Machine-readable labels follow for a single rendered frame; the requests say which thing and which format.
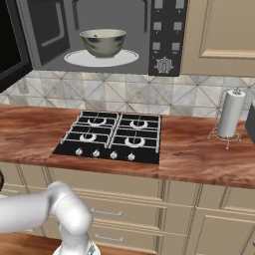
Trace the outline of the white microwave turntable plate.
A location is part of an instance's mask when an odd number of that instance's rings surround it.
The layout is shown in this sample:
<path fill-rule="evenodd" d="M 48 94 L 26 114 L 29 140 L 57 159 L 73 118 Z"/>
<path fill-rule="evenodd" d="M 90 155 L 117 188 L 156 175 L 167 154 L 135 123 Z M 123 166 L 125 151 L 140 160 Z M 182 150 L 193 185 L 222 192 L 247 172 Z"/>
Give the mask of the white microwave turntable plate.
<path fill-rule="evenodd" d="M 111 58 L 97 58 L 87 50 L 79 50 L 67 54 L 64 60 L 69 64 L 89 68 L 105 68 L 126 65 L 135 62 L 139 54 L 130 50 L 120 50 Z"/>

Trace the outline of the white patterned bowl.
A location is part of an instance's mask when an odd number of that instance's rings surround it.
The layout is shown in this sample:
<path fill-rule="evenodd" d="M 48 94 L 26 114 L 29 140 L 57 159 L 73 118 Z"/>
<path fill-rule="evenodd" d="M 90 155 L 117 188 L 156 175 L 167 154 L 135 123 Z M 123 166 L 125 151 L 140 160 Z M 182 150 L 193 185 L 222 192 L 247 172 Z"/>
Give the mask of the white patterned bowl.
<path fill-rule="evenodd" d="M 119 29 L 95 29 L 80 33 L 86 50 L 97 58 L 112 58 L 123 47 L 127 32 Z"/>

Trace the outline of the grey microwave oven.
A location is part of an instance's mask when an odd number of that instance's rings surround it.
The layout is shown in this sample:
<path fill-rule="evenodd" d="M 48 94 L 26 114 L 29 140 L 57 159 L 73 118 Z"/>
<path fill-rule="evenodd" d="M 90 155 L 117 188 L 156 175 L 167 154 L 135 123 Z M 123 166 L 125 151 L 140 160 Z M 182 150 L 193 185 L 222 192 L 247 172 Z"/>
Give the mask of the grey microwave oven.
<path fill-rule="evenodd" d="M 188 0 L 16 0 L 33 68 L 146 74 L 180 73 Z M 139 54 L 132 63 L 105 68 L 69 64 L 64 57 L 86 50 L 80 33 L 95 29 L 127 32 L 122 50 Z"/>

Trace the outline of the black microwave door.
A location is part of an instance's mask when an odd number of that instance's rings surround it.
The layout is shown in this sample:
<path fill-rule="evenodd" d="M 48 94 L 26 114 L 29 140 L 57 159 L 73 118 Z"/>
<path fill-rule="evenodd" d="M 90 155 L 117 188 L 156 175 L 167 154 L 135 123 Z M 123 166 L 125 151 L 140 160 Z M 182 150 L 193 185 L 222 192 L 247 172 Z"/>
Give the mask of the black microwave door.
<path fill-rule="evenodd" d="M 0 94 L 32 70 L 16 0 L 0 0 Z"/>

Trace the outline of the beige base cupboard door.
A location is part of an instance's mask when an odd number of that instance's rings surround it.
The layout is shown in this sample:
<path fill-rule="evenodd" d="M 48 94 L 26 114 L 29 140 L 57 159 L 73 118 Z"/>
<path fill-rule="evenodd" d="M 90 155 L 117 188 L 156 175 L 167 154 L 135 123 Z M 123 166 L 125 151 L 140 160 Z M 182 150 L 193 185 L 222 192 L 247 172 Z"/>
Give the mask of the beige base cupboard door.
<path fill-rule="evenodd" d="M 197 208 L 187 255 L 255 255 L 255 216 Z"/>

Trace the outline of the black gas hob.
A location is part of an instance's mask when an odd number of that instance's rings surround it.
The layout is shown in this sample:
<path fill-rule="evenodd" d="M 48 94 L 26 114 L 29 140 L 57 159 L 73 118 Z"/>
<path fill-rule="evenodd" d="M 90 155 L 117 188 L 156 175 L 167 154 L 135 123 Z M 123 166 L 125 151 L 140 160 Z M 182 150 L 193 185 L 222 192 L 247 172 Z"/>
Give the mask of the black gas hob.
<path fill-rule="evenodd" d="M 161 116 L 81 111 L 54 154 L 159 164 Z M 100 156 L 93 157 L 98 149 Z M 128 160 L 133 153 L 134 160 Z"/>

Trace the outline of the beige fixed panel front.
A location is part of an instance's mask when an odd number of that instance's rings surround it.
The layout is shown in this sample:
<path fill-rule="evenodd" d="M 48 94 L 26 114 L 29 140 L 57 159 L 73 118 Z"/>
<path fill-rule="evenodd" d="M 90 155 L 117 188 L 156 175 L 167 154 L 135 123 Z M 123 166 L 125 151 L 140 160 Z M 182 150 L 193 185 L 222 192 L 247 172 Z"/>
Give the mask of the beige fixed panel front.
<path fill-rule="evenodd" d="M 154 178 L 51 167 L 54 180 L 80 190 L 96 190 L 159 200 L 159 181 Z"/>

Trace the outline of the white paper towel roll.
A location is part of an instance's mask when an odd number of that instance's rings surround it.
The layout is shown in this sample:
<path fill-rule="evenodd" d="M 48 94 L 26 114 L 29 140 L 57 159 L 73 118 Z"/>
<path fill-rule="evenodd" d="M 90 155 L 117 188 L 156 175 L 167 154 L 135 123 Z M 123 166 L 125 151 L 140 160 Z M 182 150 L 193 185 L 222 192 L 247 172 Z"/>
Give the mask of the white paper towel roll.
<path fill-rule="evenodd" d="M 233 137 L 241 115 L 246 94 L 238 88 L 226 93 L 222 114 L 217 129 L 221 137 Z"/>

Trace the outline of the small beige drawer front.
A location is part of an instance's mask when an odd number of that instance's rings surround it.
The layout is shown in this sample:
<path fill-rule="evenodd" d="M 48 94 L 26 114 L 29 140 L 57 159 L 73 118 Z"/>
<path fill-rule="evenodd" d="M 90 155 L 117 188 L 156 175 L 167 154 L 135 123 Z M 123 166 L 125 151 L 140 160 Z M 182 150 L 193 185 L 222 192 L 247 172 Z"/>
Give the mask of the small beige drawer front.
<path fill-rule="evenodd" d="M 204 184 L 198 206 L 201 208 L 223 209 L 231 189 L 227 186 Z"/>
<path fill-rule="evenodd" d="M 255 213 L 255 189 L 232 187 L 226 206 L 231 209 Z"/>

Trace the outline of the beige base cupboard front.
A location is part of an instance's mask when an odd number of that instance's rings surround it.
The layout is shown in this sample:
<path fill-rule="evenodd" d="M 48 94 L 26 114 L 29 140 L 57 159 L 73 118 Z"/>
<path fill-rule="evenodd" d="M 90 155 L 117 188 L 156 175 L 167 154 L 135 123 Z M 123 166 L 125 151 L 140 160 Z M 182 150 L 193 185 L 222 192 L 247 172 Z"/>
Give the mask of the beige base cupboard front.
<path fill-rule="evenodd" d="M 1 194 L 5 196 L 43 191 L 51 183 L 44 166 L 0 162 L 0 171 L 5 179 Z"/>

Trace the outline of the dark grey appliance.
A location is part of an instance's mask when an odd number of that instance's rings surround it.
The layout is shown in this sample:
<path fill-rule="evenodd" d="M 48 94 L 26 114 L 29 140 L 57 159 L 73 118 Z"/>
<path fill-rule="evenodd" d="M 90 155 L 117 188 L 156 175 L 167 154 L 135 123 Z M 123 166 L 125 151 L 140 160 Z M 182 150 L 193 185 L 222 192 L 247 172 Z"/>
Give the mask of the dark grey appliance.
<path fill-rule="evenodd" d="M 249 113 L 245 122 L 246 131 L 255 145 L 255 100 L 252 101 Z"/>

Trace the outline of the beige wall cupboard door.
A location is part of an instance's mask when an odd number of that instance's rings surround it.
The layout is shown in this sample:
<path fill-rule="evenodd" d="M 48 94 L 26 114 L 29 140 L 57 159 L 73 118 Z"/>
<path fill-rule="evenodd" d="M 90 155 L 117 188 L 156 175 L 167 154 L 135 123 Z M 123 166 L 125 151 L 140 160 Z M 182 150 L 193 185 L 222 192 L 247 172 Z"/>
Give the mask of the beige wall cupboard door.
<path fill-rule="evenodd" d="M 181 73 L 255 77 L 255 0 L 189 0 Z"/>

